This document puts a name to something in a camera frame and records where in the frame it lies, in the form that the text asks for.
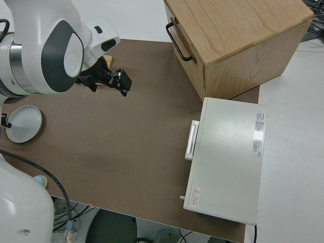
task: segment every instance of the black cable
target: black cable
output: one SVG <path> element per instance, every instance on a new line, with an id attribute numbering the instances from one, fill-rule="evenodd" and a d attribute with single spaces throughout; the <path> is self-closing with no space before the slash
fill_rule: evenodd
<path id="1" fill-rule="evenodd" d="M 182 239 L 181 239 L 181 241 L 180 241 L 179 243 L 181 243 L 183 240 L 184 240 L 184 243 L 187 243 L 185 237 L 186 237 L 187 235 L 191 234 L 192 231 L 189 232 L 189 233 L 187 233 L 187 234 L 185 234 L 184 236 L 182 235 L 182 233 L 181 233 L 181 231 L 180 231 L 180 228 L 178 228 L 178 231 L 179 231 L 179 233 L 180 233 L 180 235 L 181 235 L 181 237 L 182 237 Z"/>
<path id="2" fill-rule="evenodd" d="M 318 27 L 316 24 L 314 24 L 314 23 L 311 23 L 311 25 L 312 26 L 315 26 L 316 28 L 318 28 L 318 30 L 323 30 L 323 28 L 321 28 L 321 27 Z"/>
<path id="3" fill-rule="evenodd" d="M 89 206 L 87 206 L 87 207 L 86 207 L 82 212 L 80 212 L 79 214 L 77 214 L 76 216 L 74 216 L 74 217 L 72 218 L 72 220 L 73 220 L 73 219 L 77 219 L 77 218 L 81 217 L 82 215 L 87 214 L 87 213 L 90 212 L 91 210 L 95 209 L 95 208 L 92 208 L 92 209 L 90 209 L 90 210 L 88 210 L 88 211 L 85 212 L 85 210 L 87 210 L 88 207 L 89 207 Z M 58 225 L 58 224 L 61 224 L 61 223 L 62 223 L 60 226 L 58 226 L 58 227 L 56 227 L 55 229 L 53 229 L 53 232 L 56 231 L 56 230 L 58 230 L 59 228 L 63 227 L 63 226 L 66 224 L 66 222 L 67 222 L 67 220 L 66 220 L 66 221 L 63 221 L 63 222 L 60 222 L 60 223 L 56 223 L 56 224 L 54 224 L 54 225 Z"/>
<path id="4" fill-rule="evenodd" d="M 0 34 L 0 43 L 1 43 L 2 40 L 5 38 L 6 34 L 8 33 L 10 23 L 7 19 L 0 19 L 0 23 L 5 23 L 5 28 Z"/>
<path id="5" fill-rule="evenodd" d="M 324 21 L 321 21 L 321 20 L 313 19 L 313 22 L 316 22 L 316 23 L 319 23 L 319 24 L 324 25 Z"/>
<path id="6" fill-rule="evenodd" d="M 136 238 L 134 241 L 133 241 L 133 243 L 138 243 L 138 242 L 145 242 L 145 243 L 151 243 L 152 241 L 151 240 L 149 240 L 149 239 L 147 239 L 147 238 L 143 238 L 143 237 L 138 237 L 138 238 Z"/>
<path id="7" fill-rule="evenodd" d="M 312 30 L 309 30 L 308 32 L 309 32 L 309 33 L 314 33 L 314 34 L 317 34 L 317 35 L 319 35 L 319 36 L 324 37 L 324 33 L 322 34 L 322 33 L 320 33 L 320 32 L 312 31 Z"/>
<path id="8" fill-rule="evenodd" d="M 77 202 L 76 205 L 71 209 L 71 211 L 73 211 L 73 209 L 75 209 L 75 207 L 76 207 L 78 204 L 79 204 L 79 203 Z M 54 219 L 54 221 L 59 220 L 59 219 L 63 218 L 63 217 L 66 216 L 66 215 L 67 215 L 67 213 L 61 215 L 60 217 L 58 217 L 58 218 L 56 218 L 56 219 Z"/>
<path id="9" fill-rule="evenodd" d="M 312 4 L 312 3 L 304 2 L 304 4 L 306 4 L 308 7 L 314 8 L 314 9 L 322 9 L 323 8 L 323 7 L 319 7 L 316 4 Z"/>
<path id="10" fill-rule="evenodd" d="M 78 213 L 77 215 L 75 215 L 71 220 L 73 220 L 73 219 L 76 219 L 76 218 L 78 218 L 78 217 L 80 217 L 81 216 L 81 214 L 83 214 L 87 209 L 89 208 L 89 206 L 86 206 L 86 208 L 84 208 L 80 213 Z M 55 225 L 58 225 L 58 224 L 61 224 L 61 223 L 66 223 L 67 222 L 67 220 L 65 220 L 65 221 L 62 221 L 62 222 L 58 222 L 58 223 L 56 223 L 56 224 L 53 224 L 54 226 Z"/>
<path id="11" fill-rule="evenodd" d="M 256 243 L 257 242 L 257 225 L 254 226 L 254 240 L 253 240 L 253 243 Z"/>
<path id="12" fill-rule="evenodd" d="M 18 156 L 18 155 L 15 155 L 15 154 L 13 154 L 13 153 L 10 153 L 10 152 L 6 152 L 6 151 L 4 151 L 4 150 L 2 150 L 2 149 L 0 149 L 0 153 L 2 153 L 2 154 L 4 154 L 4 155 L 7 155 L 7 156 L 9 156 L 9 157 L 11 157 L 11 158 L 14 158 L 14 159 L 17 159 L 17 160 L 20 160 L 20 161 L 22 161 L 22 162 L 24 162 L 24 163 L 27 163 L 27 164 L 29 164 L 29 165 L 31 165 L 31 166 L 34 166 L 35 168 L 37 168 L 37 169 L 39 169 L 40 171 L 42 171 L 42 172 L 44 172 L 46 175 L 48 175 L 57 185 L 58 185 L 58 187 L 60 188 L 60 190 L 61 190 L 61 192 L 62 192 L 62 194 L 63 194 L 63 196 L 64 196 L 64 199 L 65 199 L 65 202 L 66 202 L 66 206 L 67 206 L 67 209 L 68 209 L 68 219 L 69 220 L 72 220 L 72 210 L 71 210 L 71 205 L 70 205 L 70 200 L 69 200 L 69 198 L 68 198 L 68 196 L 67 196 L 67 194 L 66 194 L 66 191 L 65 191 L 65 189 L 64 189 L 64 187 L 63 187 L 63 185 L 59 182 L 59 180 L 52 174 L 52 173 L 50 173 L 48 170 L 46 170 L 45 168 L 43 168 L 43 167 L 41 167 L 41 166 L 39 166 L 38 164 L 36 164 L 36 163 L 34 163 L 34 162 L 32 162 L 32 161 L 30 161 L 30 160 L 28 160 L 28 159 L 25 159 L 25 158 L 23 158 L 23 157 L 20 157 L 20 156 Z"/>

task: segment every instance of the drawer handle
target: drawer handle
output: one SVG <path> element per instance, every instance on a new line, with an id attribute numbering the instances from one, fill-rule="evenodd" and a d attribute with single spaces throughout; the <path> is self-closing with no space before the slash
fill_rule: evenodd
<path id="1" fill-rule="evenodd" d="M 193 151 L 194 151 L 194 146 L 196 144 L 198 126 L 199 126 L 199 121 L 192 120 L 189 138 L 188 138 L 188 145 L 187 145 L 187 149 L 186 149 L 186 154 L 184 156 L 184 158 L 187 160 L 192 160 L 192 158 L 193 158 Z"/>
<path id="2" fill-rule="evenodd" d="M 177 49 L 177 51 L 178 51 L 181 59 L 183 61 L 185 61 L 185 62 L 188 62 L 188 61 L 192 60 L 193 59 L 193 56 L 189 56 L 189 57 L 183 56 L 183 54 L 182 54 L 181 50 L 179 49 L 176 41 L 174 40 L 174 38 L 172 37 L 172 35 L 171 35 L 170 31 L 169 31 L 169 28 L 172 27 L 172 26 L 174 26 L 174 23 L 173 22 L 171 22 L 171 23 L 169 23 L 169 24 L 166 25 L 167 33 L 168 33 L 168 35 L 169 35 L 172 43 L 174 44 L 175 48 Z"/>

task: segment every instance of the brown mat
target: brown mat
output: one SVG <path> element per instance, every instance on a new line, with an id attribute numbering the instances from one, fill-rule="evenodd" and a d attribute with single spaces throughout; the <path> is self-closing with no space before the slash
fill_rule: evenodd
<path id="1" fill-rule="evenodd" d="M 10 100 L 4 113 L 35 105 L 44 124 L 24 144 L 11 142 L 2 128 L 1 148 L 48 169 L 73 201 L 243 242 L 244 224 L 182 208 L 179 196 L 185 194 L 190 170 L 184 153 L 202 102 L 172 44 L 122 40 L 109 55 L 112 69 L 123 68 L 133 80 L 126 98 L 108 87 L 92 93 L 74 85 L 65 94 Z M 237 99 L 257 102 L 258 89 L 242 95 Z M 6 159 L 31 176 L 40 174 Z M 48 191 L 62 196 L 52 181 Z"/>

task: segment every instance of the wooden crate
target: wooden crate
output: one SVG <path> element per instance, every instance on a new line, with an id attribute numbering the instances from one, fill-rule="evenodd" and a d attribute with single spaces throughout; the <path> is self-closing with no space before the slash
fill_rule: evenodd
<path id="1" fill-rule="evenodd" d="M 229 99 L 282 74 L 313 18 L 301 0 L 164 1 L 201 99 Z"/>

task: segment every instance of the white handle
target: white handle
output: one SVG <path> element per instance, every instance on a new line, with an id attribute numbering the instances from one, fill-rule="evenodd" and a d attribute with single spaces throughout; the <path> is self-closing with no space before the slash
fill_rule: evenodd
<path id="1" fill-rule="evenodd" d="M 199 121 L 193 120 L 191 122 L 191 128 L 190 128 L 190 133 L 189 133 L 189 138 L 188 138 L 188 145 L 187 145 L 187 149 L 186 149 L 186 154 L 184 156 L 185 159 L 187 159 L 187 160 L 192 160 L 192 158 L 193 158 L 193 151 L 194 151 L 194 145 L 196 143 L 198 126 L 199 126 Z"/>

